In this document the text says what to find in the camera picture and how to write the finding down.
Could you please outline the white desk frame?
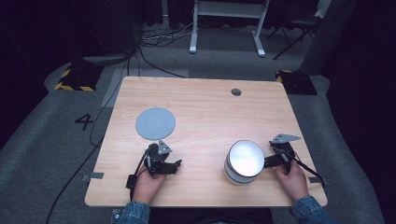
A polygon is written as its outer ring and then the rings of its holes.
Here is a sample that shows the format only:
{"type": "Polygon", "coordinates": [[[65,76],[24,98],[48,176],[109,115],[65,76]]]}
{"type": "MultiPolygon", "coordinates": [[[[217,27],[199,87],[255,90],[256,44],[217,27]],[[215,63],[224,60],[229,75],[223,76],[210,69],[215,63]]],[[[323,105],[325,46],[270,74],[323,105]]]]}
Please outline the white desk frame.
{"type": "Polygon", "coordinates": [[[260,34],[270,0],[264,0],[261,4],[230,3],[230,2],[210,2],[205,0],[194,0],[192,10],[192,31],[189,52],[194,54],[197,51],[198,39],[198,18],[200,16],[217,16],[230,18],[257,19],[258,24],[251,32],[257,53],[260,57],[266,55],[260,40],[260,34]]]}

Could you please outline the grey tape strip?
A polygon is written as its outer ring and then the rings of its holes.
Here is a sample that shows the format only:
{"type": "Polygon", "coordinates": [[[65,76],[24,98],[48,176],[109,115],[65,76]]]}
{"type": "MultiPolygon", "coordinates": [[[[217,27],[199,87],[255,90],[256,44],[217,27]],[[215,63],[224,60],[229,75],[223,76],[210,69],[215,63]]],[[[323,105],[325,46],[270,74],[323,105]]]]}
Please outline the grey tape strip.
{"type": "Polygon", "coordinates": [[[81,180],[89,182],[92,179],[102,179],[103,177],[104,177],[104,173],[92,172],[92,173],[83,175],[81,180]]]}

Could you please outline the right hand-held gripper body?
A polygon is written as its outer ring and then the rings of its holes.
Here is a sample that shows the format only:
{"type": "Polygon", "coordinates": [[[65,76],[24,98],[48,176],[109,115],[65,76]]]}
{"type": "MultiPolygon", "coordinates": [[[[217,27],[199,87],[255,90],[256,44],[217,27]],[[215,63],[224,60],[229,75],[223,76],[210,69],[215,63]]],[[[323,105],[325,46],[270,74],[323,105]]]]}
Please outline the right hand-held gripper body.
{"type": "Polygon", "coordinates": [[[300,139],[301,137],[297,135],[279,133],[270,141],[270,146],[275,152],[276,164],[284,165],[287,173],[290,171],[291,161],[295,158],[295,152],[290,142],[300,139]]]}

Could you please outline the grey round lid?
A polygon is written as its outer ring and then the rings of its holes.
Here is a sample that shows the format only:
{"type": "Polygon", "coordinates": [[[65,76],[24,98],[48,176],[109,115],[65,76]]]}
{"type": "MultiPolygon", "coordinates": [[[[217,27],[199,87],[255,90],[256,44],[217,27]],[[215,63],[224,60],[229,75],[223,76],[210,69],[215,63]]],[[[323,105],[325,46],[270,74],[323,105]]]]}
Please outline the grey round lid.
{"type": "Polygon", "coordinates": [[[152,107],[142,112],[136,119],[137,133],[148,140],[160,140],[170,135],[176,128],[176,118],[167,109],[152,107]]]}

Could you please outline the person's right hand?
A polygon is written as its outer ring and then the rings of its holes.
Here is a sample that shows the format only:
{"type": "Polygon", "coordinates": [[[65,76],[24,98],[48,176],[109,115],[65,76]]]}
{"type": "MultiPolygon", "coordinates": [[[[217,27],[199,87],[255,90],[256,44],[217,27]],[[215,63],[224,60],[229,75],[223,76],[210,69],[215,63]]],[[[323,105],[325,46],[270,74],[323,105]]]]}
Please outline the person's right hand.
{"type": "Polygon", "coordinates": [[[309,195],[305,174],[296,161],[290,164],[290,171],[287,174],[280,166],[275,167],[273,172],[282,188],[294,202],[309,195]]]}

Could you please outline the white round cup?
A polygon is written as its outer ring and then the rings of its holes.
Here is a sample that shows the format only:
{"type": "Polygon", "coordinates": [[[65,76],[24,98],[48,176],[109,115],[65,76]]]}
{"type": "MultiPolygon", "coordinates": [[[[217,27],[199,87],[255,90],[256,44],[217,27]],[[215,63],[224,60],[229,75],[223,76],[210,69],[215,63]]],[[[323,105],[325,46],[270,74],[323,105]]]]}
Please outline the white round cup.
{"type": "Polygon", "coordinates": [[[263,166],[262,149],[252,141],[240,140],[230,148],[224,162],[224,171],[231,183],[246,185],[256,179],[263,166]]]}

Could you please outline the person's dark lap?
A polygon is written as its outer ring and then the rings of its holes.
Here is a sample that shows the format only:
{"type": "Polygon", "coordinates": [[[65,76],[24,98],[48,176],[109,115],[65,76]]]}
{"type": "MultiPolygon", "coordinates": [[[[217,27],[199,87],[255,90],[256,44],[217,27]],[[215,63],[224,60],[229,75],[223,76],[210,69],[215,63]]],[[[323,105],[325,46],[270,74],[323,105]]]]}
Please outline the person's dark lap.
{"type": "Polygon", "coordinates": [[[152,208],[148,224],[274,224],[269,208],[152,208]]]}

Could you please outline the black yellow striped base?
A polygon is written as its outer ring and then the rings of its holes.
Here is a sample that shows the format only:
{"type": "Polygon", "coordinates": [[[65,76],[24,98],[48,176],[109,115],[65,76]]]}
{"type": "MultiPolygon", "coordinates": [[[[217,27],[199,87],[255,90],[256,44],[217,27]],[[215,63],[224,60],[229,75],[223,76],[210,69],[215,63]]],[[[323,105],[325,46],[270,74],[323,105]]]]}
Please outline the black yellow striped base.
{"type": "Polygon", "coordinates": [[[310,76],[306,76],[300,71],[279,70],[276,72],[276,81],[283,84],[287,94],[318,94],[310,76]]]}
{"type": "Polygon", "coordinates": [[[96,84],[103,70],[103,66],[77,67],[69,65],[56,84],[55,90],[96,91],[96,84]]]}

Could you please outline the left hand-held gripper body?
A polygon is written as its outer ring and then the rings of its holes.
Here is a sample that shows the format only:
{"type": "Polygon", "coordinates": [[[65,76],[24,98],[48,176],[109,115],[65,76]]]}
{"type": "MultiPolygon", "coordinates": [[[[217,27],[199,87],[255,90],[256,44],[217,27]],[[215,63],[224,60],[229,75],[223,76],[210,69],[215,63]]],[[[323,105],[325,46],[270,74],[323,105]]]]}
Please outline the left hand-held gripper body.
{"type": "Polygon", "coordinates": [[[163,140],[148,146],[145,165],[152,175],[160,175],[162,169],[173,168],[171,163],[165,161],[171,151],[172,149],[163,140]]]}

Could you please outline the person's left hand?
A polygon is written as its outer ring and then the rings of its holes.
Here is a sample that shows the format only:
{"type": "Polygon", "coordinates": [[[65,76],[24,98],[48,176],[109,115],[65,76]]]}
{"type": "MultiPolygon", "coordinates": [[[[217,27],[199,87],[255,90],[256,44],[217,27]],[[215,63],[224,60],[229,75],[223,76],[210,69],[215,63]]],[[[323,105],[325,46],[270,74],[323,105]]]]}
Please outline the person's left hand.
{"type": "Polygon", "coordinates": [[[134,186],[132,202],[150,204],[166,179],[166,175],[151,175],[146,168],[141,167],[134,186]]]}

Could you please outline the grey curtain column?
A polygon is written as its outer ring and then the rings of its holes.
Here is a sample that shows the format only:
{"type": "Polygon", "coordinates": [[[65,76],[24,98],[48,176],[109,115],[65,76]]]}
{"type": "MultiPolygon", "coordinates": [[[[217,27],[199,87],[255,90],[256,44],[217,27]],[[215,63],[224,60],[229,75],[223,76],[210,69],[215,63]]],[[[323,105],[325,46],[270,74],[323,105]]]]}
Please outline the grey curtain column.
{"type": "Polygon", "coordinates": [[[316,16],[321,19],[300,71],[308,76],[320,75],[346,28],[358,0],[319,0],[316,16]]]}

